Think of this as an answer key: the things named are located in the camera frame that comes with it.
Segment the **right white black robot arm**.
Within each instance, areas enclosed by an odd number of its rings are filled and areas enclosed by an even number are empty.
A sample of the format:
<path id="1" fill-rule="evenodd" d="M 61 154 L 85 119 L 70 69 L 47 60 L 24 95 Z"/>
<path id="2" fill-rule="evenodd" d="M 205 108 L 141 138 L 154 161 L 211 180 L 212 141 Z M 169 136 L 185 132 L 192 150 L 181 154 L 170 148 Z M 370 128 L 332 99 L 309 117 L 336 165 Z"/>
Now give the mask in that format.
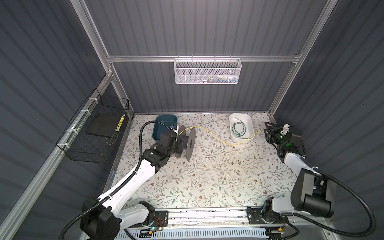
<path id="1" fill-rule="evenodd" d="M 287 239 L 299 235 L 300 230 L 292 225 L 288 217 L 298 217 L 324 230 L 337 235 L 363 238 L 376 229 L 376 218 L 367 203 L 351 188 L 336 178 L 313 167 L 306 160 L 306 150 L 302 141 L 303 132 L 291 125 L 280 126 L 266 122 L 264 128 L 267 143 L 275 147 L 281 162 L 288 166 L 297 179 L 290 199 L 268 198 L 261 208 L 246 209 L 249 224 L 286 224 L 295 230 Z M 369 218 L 369 226 L 360 232 L 340 231 L 323 225 L 311 217 L 331 218 L 336 208 L 336 191 L 341 187 L 362 204 Z"/>

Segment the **grey perforated cable spool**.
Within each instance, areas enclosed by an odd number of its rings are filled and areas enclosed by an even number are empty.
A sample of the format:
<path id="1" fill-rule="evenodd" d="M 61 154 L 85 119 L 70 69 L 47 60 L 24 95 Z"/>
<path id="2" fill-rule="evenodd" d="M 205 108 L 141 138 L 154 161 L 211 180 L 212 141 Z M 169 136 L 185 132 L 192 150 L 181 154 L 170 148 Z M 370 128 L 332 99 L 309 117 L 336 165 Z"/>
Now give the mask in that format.
<path id="1" fill-rule="evenodd" d="M 195 146 L 196 130 L 192 128 L 188 136 L 186 132 L 187 128 L 185 126 L 181 126 L 179 128 L 177 142 L 175 145 L 175 157 L 179 159 L 182 156 L 183 151 L 186 151 L 186 159 L 189 161 L 192 157 Z"/>

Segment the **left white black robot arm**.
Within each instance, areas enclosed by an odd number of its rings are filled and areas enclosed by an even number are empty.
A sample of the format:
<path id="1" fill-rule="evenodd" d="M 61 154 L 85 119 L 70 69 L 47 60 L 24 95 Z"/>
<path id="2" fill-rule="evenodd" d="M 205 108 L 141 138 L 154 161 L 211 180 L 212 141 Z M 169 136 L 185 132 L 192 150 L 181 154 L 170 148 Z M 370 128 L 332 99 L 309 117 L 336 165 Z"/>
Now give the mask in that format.
<path id="1" fill-rule="evenodd" d="M 153 148 L 143 149 L 143 131 L 151 122 L 146 122 L 139 133 L 139 160 L 132 169 L 111 189 L 97 198 L 89 197 L 82 206 L 82 212 L 71 220 L 61 231 L 59 239 L 63 240 L 67 231 L 80 222 L 81 230 L 91 240 L 113 240 L 122 228 L 149 222 L 155 209 L 148 203 L 140 203 L 131 211 L 136 219 L 129 222 L 121 216 L 121 209 L 136 190 L 149 178 L 165 166 L 172 155 L 183 147 L 180 132 L 167 128 Z"/>

